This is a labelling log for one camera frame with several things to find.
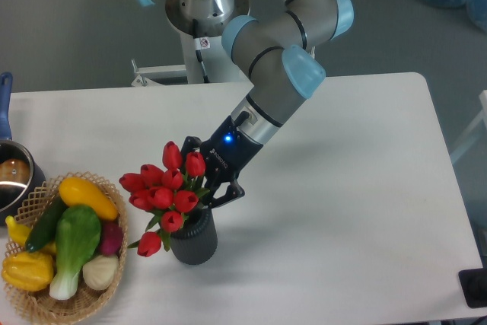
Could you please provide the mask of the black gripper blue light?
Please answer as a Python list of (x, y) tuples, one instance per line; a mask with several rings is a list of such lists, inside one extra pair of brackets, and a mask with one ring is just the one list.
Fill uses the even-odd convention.
[(183, 158), (200, 148), (205, 160), (206, 188), (218, 188), (229, 182), (224, 195), (211, 196), (206, 205), (218, 208), (245, 196), (245, 191), (236, 181), (240, 171), (263, 148), (263, 145), (247, 137), (240, 126), (250, 117), (239, 114), (236, 120), (228, 116), (211, 137), (202, 143), (196, 136), (187, 136), (180, 149)]

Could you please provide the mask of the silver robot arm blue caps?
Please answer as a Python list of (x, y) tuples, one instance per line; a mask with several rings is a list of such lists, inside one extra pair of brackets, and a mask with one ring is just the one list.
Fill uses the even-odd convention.
[[(202, 41), (219, 37), (225, 54), (220, 65), (234, 64), (252, 89), (207, 141), (186, 138), (182, 151), (200, 151), (207, 164), (204, 206), (216, 208), (244, 195), (241, 170), (309, 99), (326, 73), (312, 49), (345, 33), (354, 20), (350, 0), (283, 0), (285, 13), (261, 23), (249, 14), (247, 0), (163, 0), (167, 19), (189, 36), (186, 63), (208, 80)], [(138, 0), (153, 5), (155, 0)]]

